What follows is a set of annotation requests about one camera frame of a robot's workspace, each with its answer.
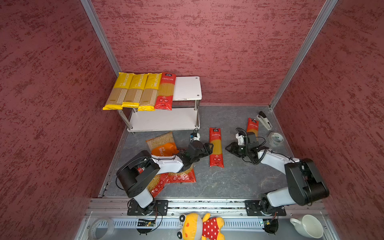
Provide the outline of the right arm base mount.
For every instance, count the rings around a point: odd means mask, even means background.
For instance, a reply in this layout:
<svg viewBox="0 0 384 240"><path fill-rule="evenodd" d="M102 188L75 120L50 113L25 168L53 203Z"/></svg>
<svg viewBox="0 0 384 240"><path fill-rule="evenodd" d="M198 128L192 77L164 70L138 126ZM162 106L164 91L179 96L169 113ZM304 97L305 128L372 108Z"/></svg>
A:
<svg viewBox="0 0 384 240"><path fill-rule="evenodd" d="M279 217L286 216L284 206L273 207L267 199L246 200L245 209L249 217Z"/></svg>

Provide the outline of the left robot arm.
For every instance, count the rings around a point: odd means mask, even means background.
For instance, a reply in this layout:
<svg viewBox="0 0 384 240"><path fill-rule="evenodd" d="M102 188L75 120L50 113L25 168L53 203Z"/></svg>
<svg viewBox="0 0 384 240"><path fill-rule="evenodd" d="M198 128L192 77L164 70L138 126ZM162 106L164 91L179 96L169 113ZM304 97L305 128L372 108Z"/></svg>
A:
<svg viewBox="0 0 384 240"><path fill-rule="evenodd" d="M213 149L211 143L194 140L186 151L172 157L158 157L144 150L117 171L117 180L129 198L134 199L140 208L147 209L154 202L147 187L155 176L182 173L201 158L211 155Z"/></svg>

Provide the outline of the red spaghetti pack large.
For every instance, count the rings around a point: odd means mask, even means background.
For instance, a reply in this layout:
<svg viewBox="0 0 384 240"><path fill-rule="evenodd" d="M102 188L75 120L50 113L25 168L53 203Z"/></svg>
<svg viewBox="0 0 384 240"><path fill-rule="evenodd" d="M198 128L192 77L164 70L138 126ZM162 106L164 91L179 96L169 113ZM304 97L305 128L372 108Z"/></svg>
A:
<svg viewBox="0 0 384 240"><path fill-rule="evenodd" d="M158 96L155 103L156 110L172 110L175 83L175 74L162 73Z"/></svg>

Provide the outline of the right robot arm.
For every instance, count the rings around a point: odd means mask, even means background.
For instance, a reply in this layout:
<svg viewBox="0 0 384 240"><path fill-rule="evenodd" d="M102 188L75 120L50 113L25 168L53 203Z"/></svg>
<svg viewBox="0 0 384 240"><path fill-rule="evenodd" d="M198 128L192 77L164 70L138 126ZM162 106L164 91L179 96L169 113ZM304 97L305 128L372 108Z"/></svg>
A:
<svg viewBox="0 0 384 240"><path fill-rule="evenodd" d="M236 128L236 142L226 150L242 160L248 158L253 165L267 165L285 174L287 187L263 194L256 209L268 216L279 208L297 204L311 205L330 195L323 177L311 159L297 159L274 152L260 144L252 132Z"/></svg>

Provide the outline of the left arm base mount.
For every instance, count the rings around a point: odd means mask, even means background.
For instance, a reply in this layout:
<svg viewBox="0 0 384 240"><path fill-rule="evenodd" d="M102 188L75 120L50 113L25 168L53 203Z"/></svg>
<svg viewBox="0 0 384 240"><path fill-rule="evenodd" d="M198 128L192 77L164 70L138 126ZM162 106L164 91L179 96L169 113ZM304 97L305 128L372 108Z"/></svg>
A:
<svg viewBox="0 0 384 240"><path fill-rule="evenodd" d="M168 200L153 200L147 207L142 208L136 200L131 199L127 203L128 216L166 216L168 211Z"/></svg>

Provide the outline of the yellow spaghetti pack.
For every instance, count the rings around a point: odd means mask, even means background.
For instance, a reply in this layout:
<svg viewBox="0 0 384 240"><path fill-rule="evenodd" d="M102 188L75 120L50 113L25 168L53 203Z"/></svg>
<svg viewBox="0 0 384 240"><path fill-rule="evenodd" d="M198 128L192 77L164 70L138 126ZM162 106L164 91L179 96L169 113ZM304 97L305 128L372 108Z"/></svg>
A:
<svg viewBox="0 0 384 240"><path fill-rule="evenodd" d="M123 100L123 108L138 108L149 74L134 75L127 94Z"/></svg>
<svg viewBox="0 0 384 240"><path fill-rule="evenodd" d="M123 100L128 92L128 89L130 88L134 75L135 74L133 73L119 73L108 100L103 107L104 111L123 109Z"/></svg>
<svg viewBox="0 0 384 240"><path fill-rule="evenodd" d="M158 96L162 73L149 74L140 99L138 111L155 111L155 104Z"/></svg>

